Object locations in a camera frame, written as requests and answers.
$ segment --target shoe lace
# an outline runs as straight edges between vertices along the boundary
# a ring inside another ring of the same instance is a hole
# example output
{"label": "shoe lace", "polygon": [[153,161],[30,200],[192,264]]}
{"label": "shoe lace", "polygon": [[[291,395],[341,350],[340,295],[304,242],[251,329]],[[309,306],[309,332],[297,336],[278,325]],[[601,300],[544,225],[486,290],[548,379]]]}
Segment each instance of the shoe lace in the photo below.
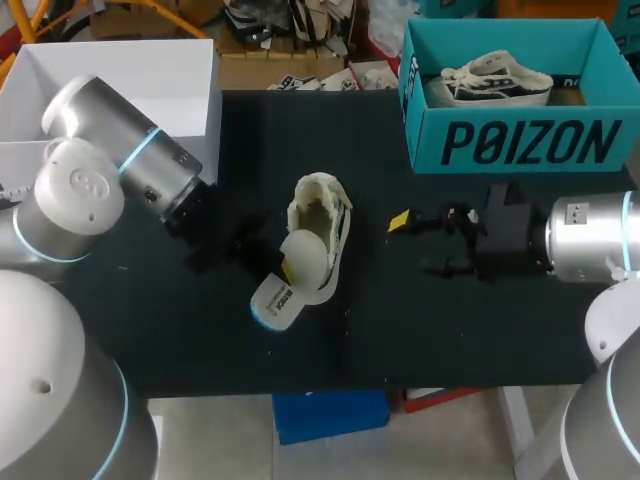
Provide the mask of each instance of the shoe lace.
{"label": "shoe lace", "polygon": [[479,87],[486,83],[485,79],[471,73],[467,66],[458,69],[445,68],[440,75],[446,85],[455,87],[455,95],[460,87]]}

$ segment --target floor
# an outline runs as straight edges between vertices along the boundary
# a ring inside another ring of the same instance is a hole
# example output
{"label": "floor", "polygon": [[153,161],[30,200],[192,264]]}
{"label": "floor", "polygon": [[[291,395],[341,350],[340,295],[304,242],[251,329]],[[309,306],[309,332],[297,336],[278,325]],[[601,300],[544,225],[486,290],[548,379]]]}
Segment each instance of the floor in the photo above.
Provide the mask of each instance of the floor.
{"label": "floor", "polygon": [[[525,388],[534,429],[572,388]],[[285,447],[268,395],[159,399],[149,407],[163,417],[158,480],[513,479],[494,390],[394,414],[386,428]],[[561,468],[548,476],[565,478]]]}

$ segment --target shoe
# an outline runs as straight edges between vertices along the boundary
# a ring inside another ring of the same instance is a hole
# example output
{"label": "shoe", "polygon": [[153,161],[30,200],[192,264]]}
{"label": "shoe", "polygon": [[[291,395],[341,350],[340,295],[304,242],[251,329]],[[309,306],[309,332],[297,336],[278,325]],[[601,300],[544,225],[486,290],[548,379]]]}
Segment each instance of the shoe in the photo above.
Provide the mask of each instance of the shoe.
{"label": "shoe", "polygon": [[289,283],[270,273],[249,303],[253,318],[272,332],[283,332],[293,324],[307,305],[306,293],[316,292],[328,271],[326,247],[312,232],[290,233],[280,251],[289,265]]}
{"label": "shoe", "polygon": [[291,233],[308,230],[317,235],[327,255],[327,274],[320,288],[305,292],[308,305],[324,303],[336,291],[352,208],[344,188],[333,175],[313,173],[302,177],[296,185],[294,199],[287,209],[287,228]]}
{"label": "shoe", "polygon": [[445,68],[425,85],[429,107],[543,106],[553,79],[522,65],[505,50],[488,53],[462,68]]}
{"label": "shoe", "polygon": [[336,177],[302,177],[287,209],[289,235],[280,246],[289,283],[271,273],[249,303],[255,320],[283,332],[307,305],[331,299],[338,285],[340,260],[351,226],[351,201]]}

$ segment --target black and white sneaker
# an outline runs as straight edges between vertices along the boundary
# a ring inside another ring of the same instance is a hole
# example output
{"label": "black and white sneaker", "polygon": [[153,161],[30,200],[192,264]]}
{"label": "black and white sneaker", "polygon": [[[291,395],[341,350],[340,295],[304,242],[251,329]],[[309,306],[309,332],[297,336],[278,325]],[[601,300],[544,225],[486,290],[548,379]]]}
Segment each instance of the black and white sneaker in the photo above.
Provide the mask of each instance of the black and white sneaker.
{"label": "black and white sneaker", "polygon": [[518,64],[505,50],[488,53],[462,68],[445,68],[425,85],[429,107],[544,106],[553,79]]}

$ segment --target black table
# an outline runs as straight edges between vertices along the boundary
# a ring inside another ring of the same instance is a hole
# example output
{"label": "black table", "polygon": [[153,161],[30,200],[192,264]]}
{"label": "black table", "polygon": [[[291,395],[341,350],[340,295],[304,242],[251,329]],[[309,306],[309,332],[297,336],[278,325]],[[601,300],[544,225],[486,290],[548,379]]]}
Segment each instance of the black table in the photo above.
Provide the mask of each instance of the black table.
{"label": "black table", "polygon": [[[194,276],[184,245],[128,202],[60,289],[142,395],[563,384],[593,372],[584,315],[602,286],[442,280],[417,262],[451,248],[450,238],[385,234],[408,206],[481,207],[490,183],[512,178],[414,175],[397,92],[230,92],[222,122],[219,182],[261,199],[274,242],[299,177],[325,171],[343,183],[355,210],[340,285],[271,333],[251,316],[255,284],[244,271]],[[626,173],[518,180],[547,209],[562,195],[632,188]]]}

